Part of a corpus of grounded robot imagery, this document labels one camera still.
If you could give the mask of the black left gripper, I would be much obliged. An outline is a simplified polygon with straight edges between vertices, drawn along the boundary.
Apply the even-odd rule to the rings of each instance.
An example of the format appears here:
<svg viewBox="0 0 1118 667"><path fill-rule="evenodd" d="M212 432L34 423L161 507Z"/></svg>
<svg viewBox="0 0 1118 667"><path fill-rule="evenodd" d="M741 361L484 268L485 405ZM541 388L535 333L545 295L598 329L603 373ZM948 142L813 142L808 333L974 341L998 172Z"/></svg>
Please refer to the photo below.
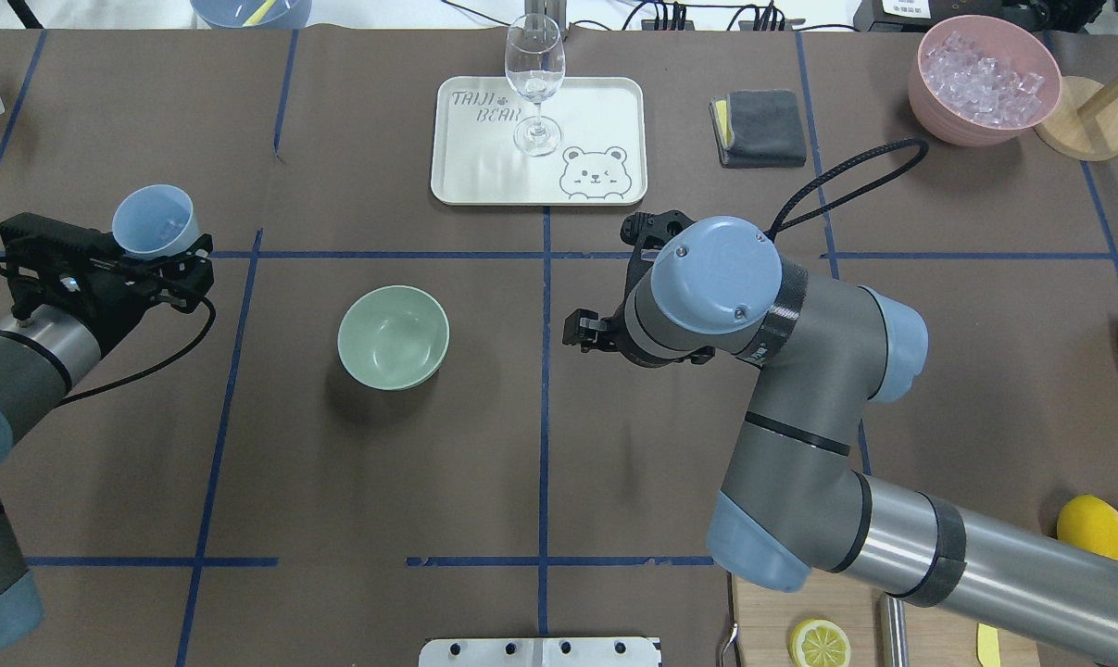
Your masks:
<svg viewBox="0 0 1118 667"><path fill-rule="evenodd" d="M79 278L7 269L11 312L18 321L30 320L41 307L66 312L89 331L106 356L148 309L168 304L189 315L207 299L214 284L208 257L212 248L211 235L202 234L189 249L173 257L138 260L125 252L122 261L108 270L91 271Z"/></svg>

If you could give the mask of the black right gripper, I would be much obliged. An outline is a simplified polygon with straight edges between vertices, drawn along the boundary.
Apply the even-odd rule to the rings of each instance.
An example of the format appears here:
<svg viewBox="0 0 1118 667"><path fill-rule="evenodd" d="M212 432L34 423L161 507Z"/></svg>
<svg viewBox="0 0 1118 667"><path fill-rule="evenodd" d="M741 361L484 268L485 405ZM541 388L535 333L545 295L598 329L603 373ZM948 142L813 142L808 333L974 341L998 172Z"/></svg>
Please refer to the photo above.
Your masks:
<svg viewBox="0 0 1118 667"><path fill-rule="evenodd" d="M643 252L663 249L674 236L693 223L690 217L678 210L666 211L664 215L635 212L623 220L622 241L632 246L629 267L623 284L623 295L626 298L655 265L653 260L645 260ZM647 353L639 346L639 334L629 331L626 315L629 313L634 315L635 307L629 307L627 303L629 301L622 301L620 307L608 318L601 318L599 313L593 309L575 309L563 320L563 346L578 346L582 353L593 350L619 353L623 358L629 359L635 366L642 368L669 366L685 360L690 360L694 366L702 366L714 358L716 349L711 346L678 351L672 359L662 359Z"/></svg>

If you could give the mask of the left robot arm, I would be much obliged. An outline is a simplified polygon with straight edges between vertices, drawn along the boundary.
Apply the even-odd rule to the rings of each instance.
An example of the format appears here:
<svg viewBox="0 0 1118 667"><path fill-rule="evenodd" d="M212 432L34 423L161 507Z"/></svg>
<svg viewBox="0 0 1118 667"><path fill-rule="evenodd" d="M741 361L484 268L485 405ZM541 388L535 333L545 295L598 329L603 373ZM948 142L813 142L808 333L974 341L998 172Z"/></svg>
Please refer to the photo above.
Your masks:
<svg viewBox="0 0 1118 667"><path fill-rule="evenodd" d="M80 400L77 385L157 305L189 313L208 299L212 239L139 260L110 234L80 242L42 234L6 244L0 277L13 305L0 322L0 465L46 415ZM0 498L0 650L41 625L36 579Z"/></svg>

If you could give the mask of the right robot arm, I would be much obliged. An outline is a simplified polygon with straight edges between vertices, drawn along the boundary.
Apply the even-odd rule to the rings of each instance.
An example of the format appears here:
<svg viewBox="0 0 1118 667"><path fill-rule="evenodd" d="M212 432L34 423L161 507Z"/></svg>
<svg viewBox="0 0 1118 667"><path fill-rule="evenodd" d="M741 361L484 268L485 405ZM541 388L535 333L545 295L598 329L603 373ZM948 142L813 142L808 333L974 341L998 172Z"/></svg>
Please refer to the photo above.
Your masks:
<svg viewBox="0 0 1118 667"><path fill-rule="evenodd" d="M781 592L843 574L1118 666L1117 560L851 468L866 404L923 370L913 308L812 274L737 217L636 212L620 237L619 307L574 311L563 345L645 368L718 353L759 368L707 539L716 564Z"/></svg>

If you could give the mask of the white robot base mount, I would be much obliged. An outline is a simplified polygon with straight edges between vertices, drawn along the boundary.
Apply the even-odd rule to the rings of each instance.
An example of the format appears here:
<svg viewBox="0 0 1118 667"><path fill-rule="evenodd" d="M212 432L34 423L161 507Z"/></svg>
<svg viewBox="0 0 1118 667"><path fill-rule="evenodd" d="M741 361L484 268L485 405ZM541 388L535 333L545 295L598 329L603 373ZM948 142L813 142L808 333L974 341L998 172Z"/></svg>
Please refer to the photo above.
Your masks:
<svg viewBox="0 0 1118 667"><path fill-rule="evenodd" d="M439 638L421 647L419 666L661 666L657 638L567 636Z"/></svg>

